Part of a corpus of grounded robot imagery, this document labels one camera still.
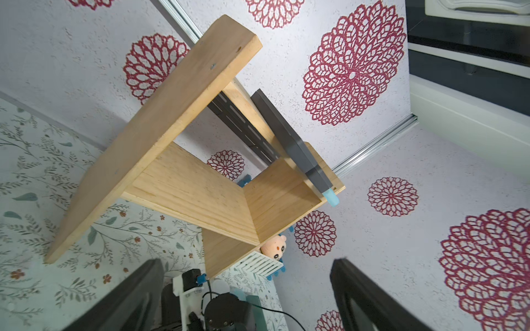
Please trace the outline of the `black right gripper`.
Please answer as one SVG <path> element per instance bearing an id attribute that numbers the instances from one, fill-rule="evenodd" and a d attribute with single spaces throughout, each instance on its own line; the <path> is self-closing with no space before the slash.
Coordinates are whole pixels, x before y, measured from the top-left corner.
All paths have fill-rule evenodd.
<path id="1" fill-rule="evenodd" d="M 203 284 L 202 315 L 204 330 L 256 330 L 252 305 L 230 292 L 211 291 Z M 160 330 L 182 330 L 179 300 L 173 294 L 173 286 L 167 285 L 161 293 Z"/>

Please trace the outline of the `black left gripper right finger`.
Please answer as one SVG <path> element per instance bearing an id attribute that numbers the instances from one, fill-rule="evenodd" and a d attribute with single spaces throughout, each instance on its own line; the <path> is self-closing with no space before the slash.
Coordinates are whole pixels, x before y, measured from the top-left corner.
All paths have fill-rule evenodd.
<path id="1" fill-rule="evenodd" d="M 345 330 L 430 330 L 348 259 L 333 261 L 330 280 Z"/>

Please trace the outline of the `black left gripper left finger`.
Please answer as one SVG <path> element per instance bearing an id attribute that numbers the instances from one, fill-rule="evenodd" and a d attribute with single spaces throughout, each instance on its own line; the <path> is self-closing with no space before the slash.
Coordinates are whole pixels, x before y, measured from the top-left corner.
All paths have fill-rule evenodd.
<path id="1" fill-rule="evenodd" d="M 161 260 L 148 260 L 65 330 L 150 330 L 163 285 Z"/>

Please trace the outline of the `dark green pencil case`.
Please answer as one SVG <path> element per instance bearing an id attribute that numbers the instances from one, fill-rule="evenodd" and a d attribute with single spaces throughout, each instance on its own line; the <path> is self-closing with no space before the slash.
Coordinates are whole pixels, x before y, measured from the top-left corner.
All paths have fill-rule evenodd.
<path id="1" fill-rule="evenodd" d="M 261 309 L 261 302 L 258 296 L 247 295 L 247 302 L 252 305 L 253 315 L 255 318 L 256 331 L 267 331 L 266 319 L 264 311 Z"/>

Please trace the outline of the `light teal case top shelf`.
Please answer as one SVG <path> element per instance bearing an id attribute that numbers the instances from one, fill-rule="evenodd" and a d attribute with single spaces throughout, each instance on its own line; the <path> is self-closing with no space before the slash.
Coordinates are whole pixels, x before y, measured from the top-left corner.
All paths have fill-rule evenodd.
<path id="1" fill-rule="evenodd" d="M 322 195 L 327 200 L 327 203 L 332 207 L 336 207 L 340 203 L 340 200 L 338 199 L 338 196 L 335 194 L 335 191 L 333 190 L 333 188 L 326 190 L 325 192 L 322 193 Z"/>

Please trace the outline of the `black pencil case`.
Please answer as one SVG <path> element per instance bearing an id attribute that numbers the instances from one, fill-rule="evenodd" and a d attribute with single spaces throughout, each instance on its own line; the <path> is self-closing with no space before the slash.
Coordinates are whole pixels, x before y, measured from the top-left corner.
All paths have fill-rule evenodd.
<path id="1" fill-rule="evenodd" d="M 319 166 L 298 133 L 294 131 L 261 89 L 254 92 L 251 100 L 269 125 L 269 128 L 272 129 L 285 152 L 316 189 L 322 194 L 332 188 L 331 180 L 325 175 L 323 169 Z"/>

